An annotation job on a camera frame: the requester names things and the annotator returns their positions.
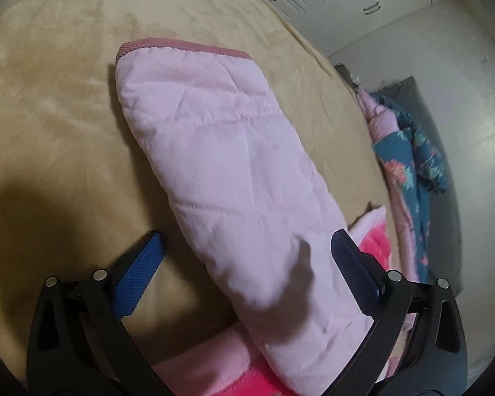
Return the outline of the pink quilted jacket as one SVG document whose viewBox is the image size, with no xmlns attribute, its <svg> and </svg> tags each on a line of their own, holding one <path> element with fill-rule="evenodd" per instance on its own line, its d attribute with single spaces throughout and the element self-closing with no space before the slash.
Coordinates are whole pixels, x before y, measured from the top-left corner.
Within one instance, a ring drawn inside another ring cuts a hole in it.
<svg viewBox="0 0 495 396">
<path fill-rule="evenodd" d="M 122 45 L 122 112 L 187 244 L 240 319 L 210 342 L 214 388 L 262 356 L 298 395 L 342 372 L 372 321 L 333 261 L 345 218 L 249 54 L 173 39 Z"/>
</svg>

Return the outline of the grey headboard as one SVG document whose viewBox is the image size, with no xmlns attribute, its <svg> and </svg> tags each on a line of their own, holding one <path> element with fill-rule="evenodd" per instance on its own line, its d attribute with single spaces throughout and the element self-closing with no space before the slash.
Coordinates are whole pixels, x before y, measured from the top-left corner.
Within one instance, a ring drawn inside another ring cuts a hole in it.
<svg viewBox="0 0 495 396">
<path fill-rule="evenodd" d="M 415 140 L 414 158 L 420 188 L 420 205 L 427 224 L 428 273 L 445 278 L 455 296 L 463 289 L 460 212 L 451 167 L 431 112 L 414 77 L 392 83 L 379 92 L 382 102 L 399 112 L 400 125 Z"/>
</svg>

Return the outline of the beige bed cover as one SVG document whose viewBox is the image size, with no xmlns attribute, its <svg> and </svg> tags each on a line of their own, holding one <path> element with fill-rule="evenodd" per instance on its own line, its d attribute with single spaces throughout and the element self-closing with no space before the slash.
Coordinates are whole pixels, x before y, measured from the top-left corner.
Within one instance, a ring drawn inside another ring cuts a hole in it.
<svg viewBox="0 0 495 396">
<path fill-rule="evenodd" d="M 115 56 L 143 38 L 247 52 L 346 221 L 389 202 L 353 94 L 264 0 L 0 0 L 0 357 L 18 379 L 44 280 L 82 279 L 152 229 L 166 260 L 125 322 L 147 360 L 236 322 L 118 105 Z"/>
</svg>

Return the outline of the pink bear fleece blanket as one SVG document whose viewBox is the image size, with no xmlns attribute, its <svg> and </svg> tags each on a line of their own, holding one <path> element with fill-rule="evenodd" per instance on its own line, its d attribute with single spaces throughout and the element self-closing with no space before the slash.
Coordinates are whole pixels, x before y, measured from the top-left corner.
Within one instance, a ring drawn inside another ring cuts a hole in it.
<svg viewBox="0 0 495 396">
<path fill-rule="evenodd" d="M 392 263 L 387 210 L 372 208 L 353 223 L 349 236 L 380 265 Z M 241 324 L 153 366 L 176 395 L 293 395 L 271 370 Z"/>
</svg>

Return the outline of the blue floral pink quilt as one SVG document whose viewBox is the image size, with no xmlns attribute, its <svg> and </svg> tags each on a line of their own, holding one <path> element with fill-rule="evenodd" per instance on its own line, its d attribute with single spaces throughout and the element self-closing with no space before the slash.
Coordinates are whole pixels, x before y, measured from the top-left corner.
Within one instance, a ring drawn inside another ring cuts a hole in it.
<svg viewBox="0 0 495 396">
<path fill-rule="evenodd" d="M 411 281 L 428 283 L 428 228 L 420 205 L 423 189 L 414 158 L 415 140 L 401 127 L 399 112 L 384 104 L 378 93 L 370 94 L 361 87 L 355 92 L 389 190 L 402 272 Z"/>
</svg>

